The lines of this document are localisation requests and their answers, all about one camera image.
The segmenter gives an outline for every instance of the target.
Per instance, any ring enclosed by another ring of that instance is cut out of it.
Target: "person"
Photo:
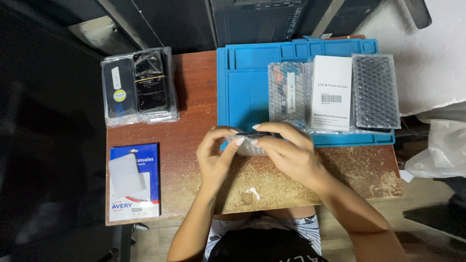
[[[253,128],[285,138],[262,137],[251,143],[264,149],[279,170],[319,195],[348,232],[358,262],[408,261],[387,220],[316,161],[309,135],[286,123],[261,123]],[[200,143],[201,186],[173,237],[167,261],[327,261],[321,257],[313,206],[213,215],[217,193],[244,138],[231,141],[222,153],[220,145],[225,136],[235,133],[231,127],[216,126]]]

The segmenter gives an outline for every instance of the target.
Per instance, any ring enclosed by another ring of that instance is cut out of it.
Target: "yellow sticker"
[[[125,98],[126,98],[126,92],[122,89],[118,89],[117,91],[115,91],[115,93],[113,93],[113,99],[115,99],[115,101],[117,102],[121,102]]]

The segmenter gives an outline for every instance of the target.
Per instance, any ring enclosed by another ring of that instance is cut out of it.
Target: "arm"
[[[233,140],[222,154],[224,136],[238,133],[230,127],[213,127],[196,152],[202,173],[199,191],[170,245],[167,261],[201,261],[212,223],[217,193],[228,175],[230,165],[244,138]]]
[[[387,220],[316,161],[309,135],[285,123],[262,123],[253,128],[280,133],[287,140],[260,138],[253,144],[263,148],[278,169],[319,195],[348,232],[357,261],[408,261]]]

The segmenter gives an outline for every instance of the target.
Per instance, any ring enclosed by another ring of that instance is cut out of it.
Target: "tiled floor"
[[[399,239],[412,261],[457,261],[455,256],[443,252],[445,249],[440,248],[449,243],[448,238],[410,222],[402,215],[404,210],[446,202],[452,195],[451,189],[442,182],[417,178],[411,183],[403,182],[403,186],[404,197],[374,200],[371,204],[387,218],[396,231],[400,232]],[[356,261],[350,239],[340,224],[326,207],[318,206],[316,210],[320,224],[323,256],[331,262]],[[131,248],[131,262],[166,261],[170,242],[181,221],[182,219],[148,222],[146,225],[150,228],[149,231],[135,232],[133,235],[137,242]]]

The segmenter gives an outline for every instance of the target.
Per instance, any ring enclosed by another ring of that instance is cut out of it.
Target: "worn desk surface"
[[[175,55],[175,86],[180,120],[162,124],[131,124],[107,130],[107,161],[111,147],[160,143],[161,216],[108,222],[110,178],[107,170],[107,225],[172,219],[186,215],[200,186],[196,149],[217,123],[216,52]],[[403,195],[391,145],[316,148],[327,170],[366,199]],[[245,193],[254,187],[260,196]],[[227,214],[319,204],[319,197],[281,173],[268,157],[235,157],[229,178],[218,195],[215,213]]]

